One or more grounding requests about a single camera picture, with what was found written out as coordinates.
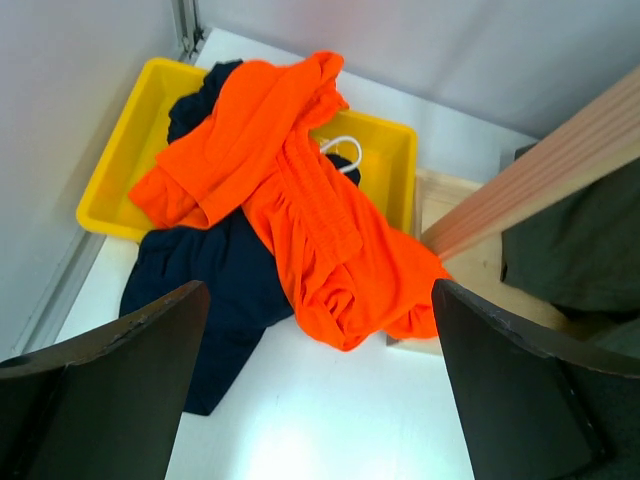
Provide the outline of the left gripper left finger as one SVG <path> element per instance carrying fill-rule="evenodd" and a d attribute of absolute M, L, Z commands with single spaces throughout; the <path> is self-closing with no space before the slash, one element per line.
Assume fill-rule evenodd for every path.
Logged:
<path fill-rule="evenodd" d="M 164 478 L 210 297 L 191 281 L 1 364 L 4 479 Z"/>

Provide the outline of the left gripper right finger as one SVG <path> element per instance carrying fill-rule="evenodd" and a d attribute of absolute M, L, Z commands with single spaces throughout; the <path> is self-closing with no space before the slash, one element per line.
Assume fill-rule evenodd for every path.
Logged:
<path fill-rule="evenodd" d="M 638 478 L 638 359 L 451 280 L 435 283 L 432 302 L 475 478 Z"/>

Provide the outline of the dark olive shorts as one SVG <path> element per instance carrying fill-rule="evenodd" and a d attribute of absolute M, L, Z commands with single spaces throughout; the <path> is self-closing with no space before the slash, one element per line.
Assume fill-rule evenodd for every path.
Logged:
<path fill-rule="evenodd" d="M 550 303 L 566 332 L 639 355 L 639 163 L 502 234 L 502 281 Z"/>

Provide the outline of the navy blue shorts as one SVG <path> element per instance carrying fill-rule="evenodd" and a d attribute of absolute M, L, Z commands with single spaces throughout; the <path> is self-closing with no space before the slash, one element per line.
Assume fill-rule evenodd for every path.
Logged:
<path fill-rule="evenodd" d="M 190 281 L 210 294 L 184 410 L 208 416 L 223 399 L 265 330 L 293 309 L 273 255 L 244 212 L 236 209 L 209 230 L 152 230 L 139 245 L 119 313 L 128 315 Z"/>

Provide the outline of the orange mesh shorts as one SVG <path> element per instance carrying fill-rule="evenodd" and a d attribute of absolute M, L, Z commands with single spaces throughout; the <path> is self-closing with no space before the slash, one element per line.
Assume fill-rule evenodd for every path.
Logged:
<path fill-rule="evenodd" d="M 336 86 L 343 64 L 331 51 L 289 66 L 242 63 L 211 113 L 158 154 L 129 196 L 161 228 L 205 229 L 241 209 L 315 340 L 349 351 L 379 331 L 430 339 L 431 291 L 446 269 L 391 227 L 311 135 L 347 108 Z"/>

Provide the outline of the wooden clothes rack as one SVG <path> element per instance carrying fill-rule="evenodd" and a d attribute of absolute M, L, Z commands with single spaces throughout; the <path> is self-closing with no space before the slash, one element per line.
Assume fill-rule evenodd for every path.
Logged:
<path fill-rule="evenodd" d="M 416 175 L 414 233 L 463 287 L 554 330 L 551 304 L 503 284 L 501 234 L 639 156 L 639 72 L 631 71 L 485 185 Z"/>

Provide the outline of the yellow plastic tray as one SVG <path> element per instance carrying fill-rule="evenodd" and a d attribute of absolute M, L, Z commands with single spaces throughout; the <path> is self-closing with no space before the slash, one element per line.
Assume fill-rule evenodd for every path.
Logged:
<path fill-rule="evenodd" d="M 85 230 L 140 242 L 153 229 L 128 193 L 166 148 L 170 109 L 197 91 L 206 73 L 160 57 L 144 65 L 77 207 L 76 218 Z M 362 161 L 360 190 L 391 226 L 410 232 L 417 162 L 413 129 L 342 110 L 311 136 L 319 145 L 339 136 L 354 138 L 354 143 L 340 143 L 331 152 Z"/>

